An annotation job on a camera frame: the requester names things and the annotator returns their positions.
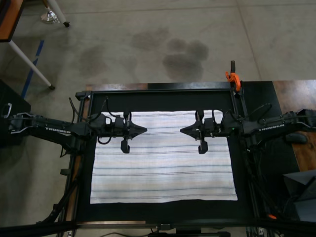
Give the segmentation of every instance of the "blue tape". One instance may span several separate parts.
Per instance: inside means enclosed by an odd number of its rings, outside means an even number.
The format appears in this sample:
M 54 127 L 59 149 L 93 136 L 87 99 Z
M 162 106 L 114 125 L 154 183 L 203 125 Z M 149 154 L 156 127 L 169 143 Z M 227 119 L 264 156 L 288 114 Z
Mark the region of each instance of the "blue tape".
M 38 47 L 38 50 L 36 51 L 36 57 L 39 57 L 40 53 L 41 53 L 41 50 L 43 49 L 43 46 L 44 46 L 44 40 L 41 40 L 39 42 L 39 47 Z M 38 63 L 38 58 L 33 62 L 33 64 L 36 66 L 36 64 Z M 23 90 L 22 90 L 22 93 L 21 93 L 21 97 L 24 99 L 25 98 L 25 95 L 26 95 L 26 92 L 28 91 L 28 88 L 29 88 L 29 85 L 31 83 L 31 79 L 32 79 L 32 76 L 33 76 L 33 70 L 30 69 L 29 71 L 29 74 L 28 74 L 28 77 L 26 78 L 26 81 L 25 81 L 25 84 L 24 84 L 24 87 L 23 87 Z
M 36 66 L 36 64 L 38 63 L 38 58 L 33 62 L 33 64 Z M 31 83 L 31 79 L 32 79 L 32 76 L 33 76 L 33 70 L 30 69 L 29 71 L 29 74 L 28 74 L 28 77 L 26 78 L 26 82 L 24 84 L 24 87 L 23 87 L 23 90 L 22 90 L 22 94 L 21 94 L 21 97 L 24 99 L 25 98 L 25 95 L 26 95 L 26 92 L 29 88 L 29 85 Z
M 43 45 L 44 45 L 44 40 L 41 40 L 40 43 L 39 43 L 38 50 L 37 50 L 36 55 L 35 55 L 36 57 L 38 57 L 40 55 L 40 52 L 41 52 L 41 50 L 43 48 Z

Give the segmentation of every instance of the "table leg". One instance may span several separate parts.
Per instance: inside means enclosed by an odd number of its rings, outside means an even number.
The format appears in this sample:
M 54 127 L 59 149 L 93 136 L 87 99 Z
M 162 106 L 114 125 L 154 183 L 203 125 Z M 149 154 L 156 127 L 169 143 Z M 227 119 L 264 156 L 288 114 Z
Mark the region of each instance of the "table leg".
M 66 21 L 66 18 L 63 14 L 63 12 L 61 11 L 58 3 L 56 2 L 56 0 L 48 0 L 48 4 L 50 7 L 53 8 L 53 10 L 55 11 L 55 14 L 57 15 L 58 19 L 66 26 L 69 27 L 69 21 Z
M 47 24 L 59 23 L 57 15 L 50 9 L 47 0 L 42 1 L 45 5 L 46 13 L 40 16 L 41 21 Z
M 48 85 L 49 89 L 54 90 L 55 87 L 44 77 L 44 75 L 37 69 L 37 67 L 30 61 L 30 59 L 20 50 L 20 48 L 11 40 L 8 43 L 11 48 L 26 62 L 27 65 Z

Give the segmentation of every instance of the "striped towel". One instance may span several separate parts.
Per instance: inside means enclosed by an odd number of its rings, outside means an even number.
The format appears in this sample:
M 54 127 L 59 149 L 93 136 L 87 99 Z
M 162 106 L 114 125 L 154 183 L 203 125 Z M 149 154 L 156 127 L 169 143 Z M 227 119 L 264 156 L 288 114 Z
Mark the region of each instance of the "striped towel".
M 216 121 L 222 117 L 215 111 Z M 208 152 L 200 155 L 199 141 L 180 132 L 195 122 L 195 111 L 133 112 L 132 121 L 148 131 L 129 140 L 129 154 L 120 150 L 121 138 L 96 145 L 91 204 L 237 200 L 227 139 L 207 138 Z

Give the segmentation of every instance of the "handle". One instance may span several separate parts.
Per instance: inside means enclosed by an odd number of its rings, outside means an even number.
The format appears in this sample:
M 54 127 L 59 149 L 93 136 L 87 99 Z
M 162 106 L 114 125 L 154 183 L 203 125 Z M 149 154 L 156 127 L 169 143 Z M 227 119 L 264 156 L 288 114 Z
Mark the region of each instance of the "handle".
M 231 73 L 236 73 L 235 61 L 231 61 Z
M 9 109 L 8 109 L 8 113 L 6 115 L 4 115 L 3 112 L 4 112 L 4 109 L 5 109 L 6 106 L 9 106 Z M 11 109 L 12 109 L 12 104 L 11 103 L 5 104 L 3 106 L 3 108 L 2 108 L 2 111 L 1 111 L 1 118 L 4 118 L 4 119 L 8 118 L 10 113 L 11 113 Z

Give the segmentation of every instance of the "black box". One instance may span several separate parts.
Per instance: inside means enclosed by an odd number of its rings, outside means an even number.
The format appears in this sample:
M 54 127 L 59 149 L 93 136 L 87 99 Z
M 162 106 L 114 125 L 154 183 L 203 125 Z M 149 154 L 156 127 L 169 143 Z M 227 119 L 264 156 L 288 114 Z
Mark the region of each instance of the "black box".
M 29 111 L 31 111 L 31 105 L 0 79 L 0 148 L 19 145 L 22 141 L 22 138 L 8 133 L 8 124 L 3 115 L 10 112 L 9 116 L 12 116 Z

